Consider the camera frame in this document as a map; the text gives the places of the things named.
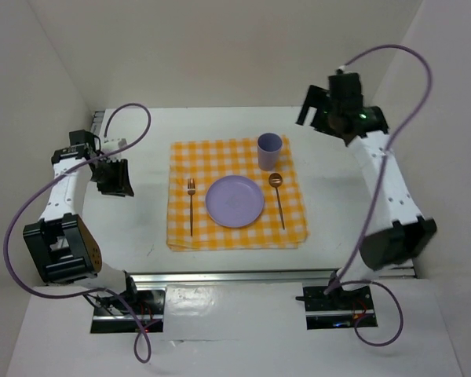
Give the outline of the purple plastic cup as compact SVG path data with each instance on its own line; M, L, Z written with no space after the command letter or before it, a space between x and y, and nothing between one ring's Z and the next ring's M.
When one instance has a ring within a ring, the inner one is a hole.
M257 139L258 166L261 170L273 170L278 163L283 141L278 134L265 133Z

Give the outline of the copper fork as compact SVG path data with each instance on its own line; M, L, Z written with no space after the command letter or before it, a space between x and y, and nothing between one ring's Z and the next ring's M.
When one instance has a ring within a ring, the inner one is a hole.
M193 196L196 193L195 179L188 179L188 195L189 195L189 225L190 225L190 237L193 237L193 220L194 220L194 211L193 211Z

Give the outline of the yellow white checkered cloth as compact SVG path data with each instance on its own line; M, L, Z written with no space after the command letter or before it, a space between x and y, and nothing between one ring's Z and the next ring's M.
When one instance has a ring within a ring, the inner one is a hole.
M296 248L307 236L307 220L298 176L294 169L290 142L283 147L276 165L283 178L279 195L286 228L281 226L276 191L268 183L269 174L257 163L254 137L184 141L170 147L169 197L166 244L172 251ZM229 229L208 215L205 195L219 178L240 175L253 180L262 190L265 207L252 225ZM193 196L193 237L190 237L188 179L195 179Z

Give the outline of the copper spoon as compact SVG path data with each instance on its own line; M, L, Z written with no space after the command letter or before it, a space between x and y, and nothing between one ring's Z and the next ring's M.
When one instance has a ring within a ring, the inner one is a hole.
M280 216L280 221L281 221L281 226L283 229L286 228L285 226L285 221L284 221L284 216L283 216L283 208L282 208L282 203L279 195L279 187L283 183L283 178L282 176L277 173L271 173L268 177L268 183L275 189L276 191L276 198L277 198L277 203L278 203L278 208L279 208L279 216Z

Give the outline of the purple plastic plate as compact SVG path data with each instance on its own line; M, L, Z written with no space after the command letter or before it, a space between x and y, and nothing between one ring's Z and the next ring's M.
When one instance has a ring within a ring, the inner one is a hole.
M207 190L205 207L210 218L226 228L243 228L254 223L265 206L264 194L251 179L228 175Z

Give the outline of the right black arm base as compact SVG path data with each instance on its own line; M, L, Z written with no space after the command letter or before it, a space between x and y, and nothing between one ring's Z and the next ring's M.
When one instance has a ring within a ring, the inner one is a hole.
M338 288L325 295L328 276L306 271L296 277L302 283L302 293L295 300L304 306L308 330L353 328L357 322L360 328L378 326L368 286L354 291Z

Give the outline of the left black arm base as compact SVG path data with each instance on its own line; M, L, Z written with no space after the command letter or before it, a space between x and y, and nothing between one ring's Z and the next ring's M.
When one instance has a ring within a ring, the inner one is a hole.
M120 296L135 312L145 331L163 332L163 314L166 292L164 289L139 290L131 276L126 278L126 289ZM138 333L139 327L130 311L114 296L84 295L93 307L90 328L92 334Z

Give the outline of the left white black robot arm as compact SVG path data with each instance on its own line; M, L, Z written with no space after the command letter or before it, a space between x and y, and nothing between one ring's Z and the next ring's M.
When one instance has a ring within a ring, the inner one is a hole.
M91 182L104 196L134 195L128 161L118 153L126 147L126 139L100 139L76 130L69 133L69 140L69 146L51 157L58 182L39 220L24 226L24 241L44 283L109 288L114 291L112 305L121 313L132 313L140 304L133 278L103 262L100 247L82 219L83 189Z

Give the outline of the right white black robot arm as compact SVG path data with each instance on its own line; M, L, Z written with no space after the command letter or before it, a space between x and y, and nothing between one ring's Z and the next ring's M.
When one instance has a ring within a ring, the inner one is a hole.
M389 147L389 126L382 110L367 107L358 74L338 69L326 89L311 85L298 116L305 122L309 109L316 113L311 126L336 137L355 157L372 202L355 254L335 272L327 288L328 302L346 307L354 291L381 273L417 258L435 236L437 225L414 202L396 157Z

